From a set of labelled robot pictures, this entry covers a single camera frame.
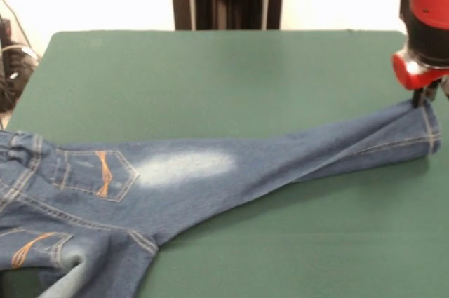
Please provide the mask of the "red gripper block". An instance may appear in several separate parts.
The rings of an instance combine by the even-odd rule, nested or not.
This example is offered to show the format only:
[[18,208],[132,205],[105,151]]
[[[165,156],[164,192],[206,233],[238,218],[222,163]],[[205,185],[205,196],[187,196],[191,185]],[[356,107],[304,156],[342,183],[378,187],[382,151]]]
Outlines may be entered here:
[[438,67],[420,62],[407,45],[392,55],[391,62],[398,82],[406,90],[414,90],[412,107],[422,106],[425,87],[426,98],[434,101],[441,83],[439,79],[448,75],[448,66]]

